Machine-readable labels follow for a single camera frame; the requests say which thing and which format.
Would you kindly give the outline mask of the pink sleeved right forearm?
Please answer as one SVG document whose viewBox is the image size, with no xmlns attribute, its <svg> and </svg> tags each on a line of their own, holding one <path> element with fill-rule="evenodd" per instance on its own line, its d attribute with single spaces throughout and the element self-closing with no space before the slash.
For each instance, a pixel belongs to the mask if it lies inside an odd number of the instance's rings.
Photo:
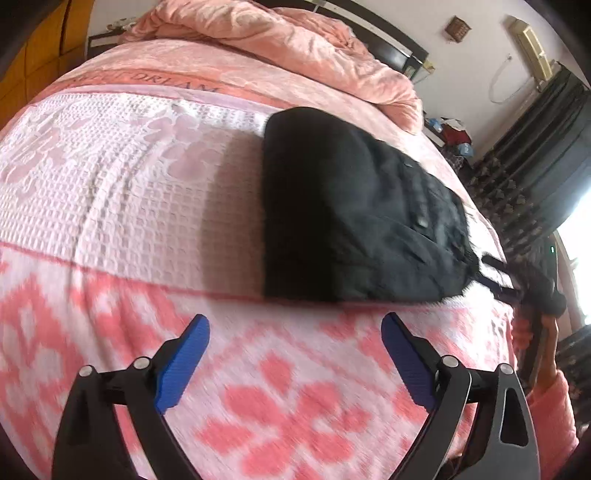
<svg viewBox="0 0 591 480">
<path fill-rule="evenodd" d="M 558 370 L 547 390 L 532 390 L 527 396 L 542 479 L 553 479 L 579 444 L 568 393 L 567 380 Z"/>
</svg>

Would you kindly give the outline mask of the right hand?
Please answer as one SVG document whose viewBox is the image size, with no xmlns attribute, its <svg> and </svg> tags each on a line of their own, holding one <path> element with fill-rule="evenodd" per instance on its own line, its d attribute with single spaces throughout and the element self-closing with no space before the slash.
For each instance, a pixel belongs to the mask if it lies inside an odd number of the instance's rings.
<svg viewBox="0 0 591 480">
<path fill-rule="evenodd" d="M 556 350 L 558 343 L 558 325 L 554 316 L 541 316 L 542 333 L 544 338 L 540 340 L 540 361 L 536 380 L 533 382 L 532 391 L 536 395 L 542 395 L 555 383 L 558 376 L 556 365 Z M 533 339 L 531 330 L 530 313 L 526 308 L 516 308 L 511 321 L 512 345 L 516 352 L 526 350 Z"/>
</svg>

